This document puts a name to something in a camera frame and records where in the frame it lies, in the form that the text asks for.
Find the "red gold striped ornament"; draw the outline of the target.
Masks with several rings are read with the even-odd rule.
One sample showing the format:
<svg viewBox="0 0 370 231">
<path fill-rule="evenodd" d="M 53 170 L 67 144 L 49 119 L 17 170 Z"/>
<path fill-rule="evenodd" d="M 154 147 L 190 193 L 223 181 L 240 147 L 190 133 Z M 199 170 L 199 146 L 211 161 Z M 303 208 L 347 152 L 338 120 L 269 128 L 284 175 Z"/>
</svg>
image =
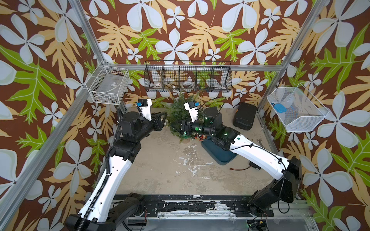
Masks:
<svg viewBox="0 0 370 231">
<path fill-rule="evenodd" d="M 202 134 L 195 134 L 194 139 L 197 141 L 204 141 L 204 135 Z"/>
</svg>

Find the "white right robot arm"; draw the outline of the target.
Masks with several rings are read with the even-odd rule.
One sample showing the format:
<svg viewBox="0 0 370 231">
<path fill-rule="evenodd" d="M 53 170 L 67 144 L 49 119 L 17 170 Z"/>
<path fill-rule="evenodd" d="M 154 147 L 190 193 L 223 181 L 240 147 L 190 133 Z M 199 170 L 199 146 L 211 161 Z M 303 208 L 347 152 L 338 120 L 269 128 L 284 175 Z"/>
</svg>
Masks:
<svg viewBox="0 0 370 231">
<path fill-rule="evenodd" d="M 206 108 L 203 120 L 199 120 L 198 107 L 199 104 L 195 102 L 184 104 L 190 118 L 180 122 L 181 135 L 189 136 L 193 133 L 206 135 L 218 147 L 246 158 L 273 178 L 268 186 L 251 196 L 247 205 L 249 211 L 258 216 L 274 203 L 283 201 L 291 204 L 302 181 L 301 161 L 295 157 L 287 159 L 274 154 L 255 144 L 239 131 L 225 126 L 222 114 L 214 107 Z"/>
</svg>

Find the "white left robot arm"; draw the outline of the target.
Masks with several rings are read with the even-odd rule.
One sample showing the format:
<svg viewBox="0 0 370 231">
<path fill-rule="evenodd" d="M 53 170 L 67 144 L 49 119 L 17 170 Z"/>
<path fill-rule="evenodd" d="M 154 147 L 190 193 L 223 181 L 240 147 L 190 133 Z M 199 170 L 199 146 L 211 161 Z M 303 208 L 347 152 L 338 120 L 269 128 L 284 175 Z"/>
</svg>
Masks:
<svg viewBox="0 0 370 231">
<path fill-rule="evenodd" d="M 113 144 L 106 153 L 106 169 L 91 197 L 77 215 L 70 215 L 65 226 L 69 231 L 114 231 L 132 215 L 144 211 L 144 197 L 129 194 L 111 207 L 118 187 L 141 149 L 141 141 L 152 131 L 161 131 L 167 113 L 151 114 L 148 120 L 138 112 L 117 112 L 118 125 Z"/>
</svg>

